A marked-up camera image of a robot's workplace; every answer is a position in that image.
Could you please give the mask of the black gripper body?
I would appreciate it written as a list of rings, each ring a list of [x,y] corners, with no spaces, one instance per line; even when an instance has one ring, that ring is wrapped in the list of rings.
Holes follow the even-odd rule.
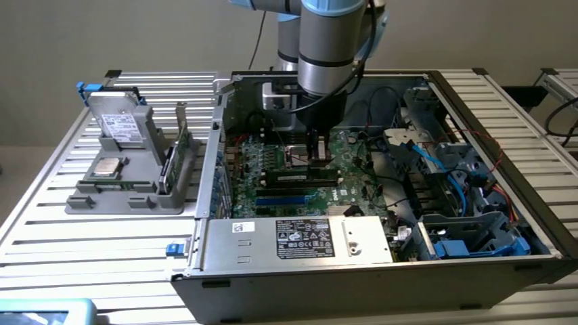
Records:
[[[347,92],[342,91],[309,109],[297,112],[298,120],[306,129],[330,131],[345,118]]]

